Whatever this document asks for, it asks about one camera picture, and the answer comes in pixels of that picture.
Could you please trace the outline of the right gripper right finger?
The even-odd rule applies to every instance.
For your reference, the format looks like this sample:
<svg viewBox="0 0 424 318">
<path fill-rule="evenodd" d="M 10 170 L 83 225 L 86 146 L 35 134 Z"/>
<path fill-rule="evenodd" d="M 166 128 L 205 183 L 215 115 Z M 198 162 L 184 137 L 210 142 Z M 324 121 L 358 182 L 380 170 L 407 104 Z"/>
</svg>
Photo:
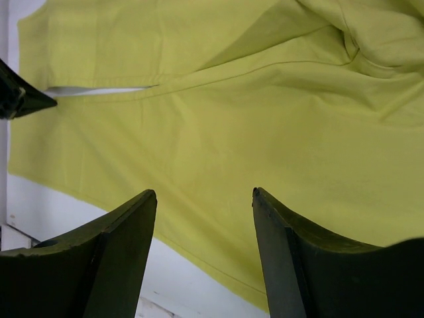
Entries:
<svg viewBox="0 0 424 318">
<path fill-rule="evenodd" d="M 252 192 L 271 317 L 422 317 L 423 239 L 387 247 L 338 235 Z"/>
</svg>

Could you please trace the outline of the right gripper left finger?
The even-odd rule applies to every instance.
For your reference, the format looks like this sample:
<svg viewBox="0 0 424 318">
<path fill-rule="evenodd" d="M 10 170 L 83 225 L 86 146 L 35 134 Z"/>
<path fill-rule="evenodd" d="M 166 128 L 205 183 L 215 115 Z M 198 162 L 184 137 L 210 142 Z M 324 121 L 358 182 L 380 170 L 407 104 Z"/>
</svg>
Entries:
<svg viewBox="0 0 424 318">
<path fill-rule="evenodd" d="M 1 252 L 1 316 L 135 317 L 156 207 L 148 189 L 72 231 Z"/>
</svg>

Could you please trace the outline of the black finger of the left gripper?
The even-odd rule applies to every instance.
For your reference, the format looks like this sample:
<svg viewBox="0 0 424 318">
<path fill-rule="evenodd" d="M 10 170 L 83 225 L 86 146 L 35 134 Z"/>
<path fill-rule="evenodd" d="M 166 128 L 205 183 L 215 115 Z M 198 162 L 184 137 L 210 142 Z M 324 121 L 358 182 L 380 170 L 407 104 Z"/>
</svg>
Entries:
<svg viewBox="0 0 424 318">
<path fill-rule="evenodd" d="M 57 101 L 37 90 L 1 60 L 1 119 L 12 120 L 57 106 Z"/>
</svg>

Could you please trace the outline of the yellow-green trousers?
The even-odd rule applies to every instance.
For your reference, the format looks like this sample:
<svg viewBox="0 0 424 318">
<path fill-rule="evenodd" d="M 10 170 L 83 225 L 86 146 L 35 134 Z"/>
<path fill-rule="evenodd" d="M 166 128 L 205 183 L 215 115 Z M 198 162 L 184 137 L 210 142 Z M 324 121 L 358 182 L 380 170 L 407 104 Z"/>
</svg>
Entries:
<svg viewBox="0 0 424 318">
<path fill-rule="evenodd" d="M 422 1 L 47 1 L 17 27 L 35 88 L 110 93 L 13 120 L 10 173 L 103 210 L 153 189 L 155 236 L 262 310 L 256 186 L 423 235 Z"/>
</svg>

